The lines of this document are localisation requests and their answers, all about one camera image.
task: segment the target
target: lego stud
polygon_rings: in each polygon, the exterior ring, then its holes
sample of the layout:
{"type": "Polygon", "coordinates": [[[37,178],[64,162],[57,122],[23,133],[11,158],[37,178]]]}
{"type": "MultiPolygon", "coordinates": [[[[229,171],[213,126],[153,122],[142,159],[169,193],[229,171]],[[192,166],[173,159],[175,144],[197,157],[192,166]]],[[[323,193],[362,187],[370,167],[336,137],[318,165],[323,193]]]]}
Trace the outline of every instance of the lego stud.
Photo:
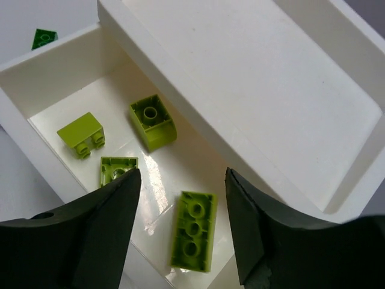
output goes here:
{"type": "Polygon", "coordinates": [[[91,138],[96,149],[100,149],[102,146],[104,146],[105,144],[104,135],[100,131],[93,134],[91,138]]]}
{"type": "Polygon", "coordinates": [[[88,146],[85,143],[78,144],[75,149],[80,158],[87,158],[91,154],[88,146]]]}

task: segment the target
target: underside of lego brick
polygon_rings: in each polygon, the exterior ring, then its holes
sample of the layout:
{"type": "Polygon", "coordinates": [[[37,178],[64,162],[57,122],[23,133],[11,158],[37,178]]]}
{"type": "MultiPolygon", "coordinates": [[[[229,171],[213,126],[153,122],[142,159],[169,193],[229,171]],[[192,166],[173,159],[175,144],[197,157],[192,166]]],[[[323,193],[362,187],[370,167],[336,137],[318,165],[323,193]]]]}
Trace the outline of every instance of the underside of lego brick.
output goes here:
{"type": "Polygon", "coordinates": [[[177,207],[171,266],[209,272],[217,197],[183,191],[177,207]]]}

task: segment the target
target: white box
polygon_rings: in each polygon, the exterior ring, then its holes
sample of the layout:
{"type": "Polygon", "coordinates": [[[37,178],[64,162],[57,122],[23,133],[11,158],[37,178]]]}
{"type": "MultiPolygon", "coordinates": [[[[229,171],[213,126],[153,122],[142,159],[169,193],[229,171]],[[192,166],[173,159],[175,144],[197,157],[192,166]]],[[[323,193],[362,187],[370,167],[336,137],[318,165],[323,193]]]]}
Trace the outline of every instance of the white box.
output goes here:
{"type": "Polygon", "coordinates": [[[385,177],[385,46],[373,29],[364,37],[327,0],[99,4],[123,49],[248,179],[315,217],[362,212],[385,177]]]}
{"type": "MultiPolygon", "coordinates": [[[[299,15],[316,11],[309,7],[299,15]]],[[[346,20],[327,11],[314,22],[321,30],[346,20]]],[[[0,123],[65,202],[96,189],[101,155],[140,156],[143,190],[125,267],[140,288],[224,288],[237,278],[227,164],[288,205],[334,222],[357,217],[383,180],[384,74],[374,75],[385,72],[382,54],[346,66],[355,49],[328,52],[328,41],[304,32],[312,21],[292,15],[295,23],[285,12],[271,0],[99,0],[100,21],[118,44],[95,25],[0,68],[0,123]],[[179,135],[148,155],[126,113],[128,103],[156,92],[179,135]],[[56,131],[87,111],[104,126],[106,146],[81,162],[56,131]],[[220,198],[209,274],[167,266],[181,190],[220,198]]],[[[381,39],[368,39],[358,41],[384,51],[381,39]]]]}
{"type": "Polygon", "coordinates": [[[0,84],[0,123],[63,201],[98,188],[101,156],[139,158],[142,189],[125,267],[139,288],[210,286],[234,255],[224,191],[227,163],[108,32],[94,25],[14,60],[2,67],[0,84]],[[178,137],[148,154],[129,122],[128,105],[155,93],[173,116],[178,137]],[[81,161],[56,131],[88,111],[103,125],[106,145],[81,161]],[[207,274],[168,265],[174,202],[181,190],[218,195],[207,274]]]}

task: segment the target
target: lime green lego brick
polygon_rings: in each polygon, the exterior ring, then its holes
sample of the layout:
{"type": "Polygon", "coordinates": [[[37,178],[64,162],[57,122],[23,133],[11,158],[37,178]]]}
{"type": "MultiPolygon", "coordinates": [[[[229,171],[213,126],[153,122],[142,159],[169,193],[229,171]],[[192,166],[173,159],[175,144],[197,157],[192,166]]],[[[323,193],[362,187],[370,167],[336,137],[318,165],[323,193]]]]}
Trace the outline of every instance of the lime green lego brick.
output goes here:
{"type": "Polygon", "coordinates": [[[182,192],[171,248],[172,267],[210,272],[216,214],[216,195],[182,192]]]}
{"type": "Polygon", "coordinates": [[[102,157],[99,187],[107,185],[131,169],[138,168],[138,158],[102,157]]]}
{"type": "Polygon", "coordinates": [[[103,127],[91,113],[79,117],[57,134],[77,158],[87,158],[92,149],[100,149],[105,144],[103,127]]]}
{"type": "Polygon", "coordinates": [[[158,95],[131,104],[129,115],[139,136],[150,152],[175,141],[176,128],[174,121],[158,95]]]}

